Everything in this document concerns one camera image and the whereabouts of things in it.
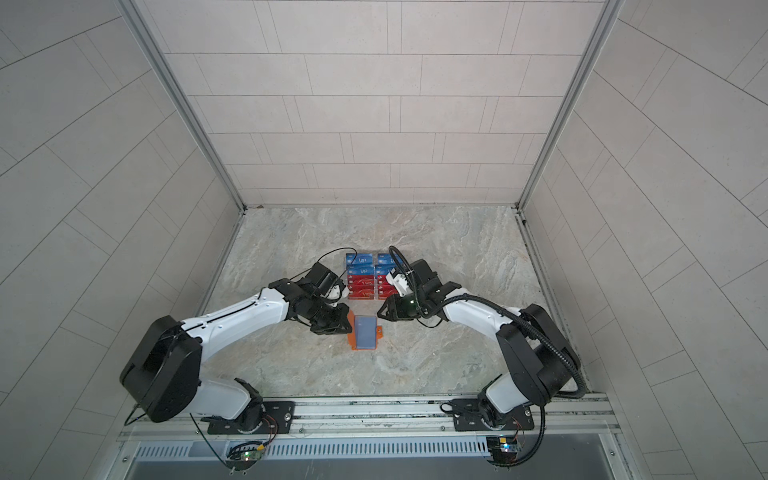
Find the orange card holder wallet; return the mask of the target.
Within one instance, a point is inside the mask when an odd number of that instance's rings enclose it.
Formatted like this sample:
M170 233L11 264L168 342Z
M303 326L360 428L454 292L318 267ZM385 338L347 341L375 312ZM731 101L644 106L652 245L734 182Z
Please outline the orange card holder wallet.
M383 338L383 329L374 316L359 316L350 312L348 320L352 332L347 335L347 341L352 350L375 350L378 341Z

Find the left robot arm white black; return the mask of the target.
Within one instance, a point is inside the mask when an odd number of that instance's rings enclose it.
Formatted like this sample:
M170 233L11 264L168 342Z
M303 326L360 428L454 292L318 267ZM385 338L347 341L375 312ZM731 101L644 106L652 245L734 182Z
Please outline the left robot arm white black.
M120 373L120 384L155 423L190 414L251 433L265 415L260 393L242 379L205 378L203 363L242 338L288 320L305 320L316 335L349 334L346 294L342 279L315 263L298 280L276 280L218 311L184 321L166 315L149 326Z

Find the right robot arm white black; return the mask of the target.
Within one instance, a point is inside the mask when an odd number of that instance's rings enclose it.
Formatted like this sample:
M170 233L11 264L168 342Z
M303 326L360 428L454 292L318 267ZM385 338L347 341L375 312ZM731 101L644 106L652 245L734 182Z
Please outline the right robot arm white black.
M386 282L396 293L384 301L379 318L397 322L436 317L497 341L507 372L478 395L478 415L489 427L505 426L519 407L543 408L554 398L586 394L578 355L543 307L505 307L456 282L443 283L424 260L396 264Z

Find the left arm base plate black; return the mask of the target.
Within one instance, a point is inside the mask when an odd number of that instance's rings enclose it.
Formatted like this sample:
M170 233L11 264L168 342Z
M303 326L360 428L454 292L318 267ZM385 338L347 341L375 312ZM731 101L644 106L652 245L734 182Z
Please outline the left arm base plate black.
M204 417L207 433L212 435L287 434L296 404L292 401L266 401L249 406L234 420Z

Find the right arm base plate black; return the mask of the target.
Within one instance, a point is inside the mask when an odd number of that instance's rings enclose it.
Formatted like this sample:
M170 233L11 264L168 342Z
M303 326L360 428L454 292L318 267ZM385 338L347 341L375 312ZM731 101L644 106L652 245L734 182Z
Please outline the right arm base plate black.
M453 419L458 432L522 430L535 427L530 409L518 406L499 413L490 402L477 398L454 398L440 405L440 410Z

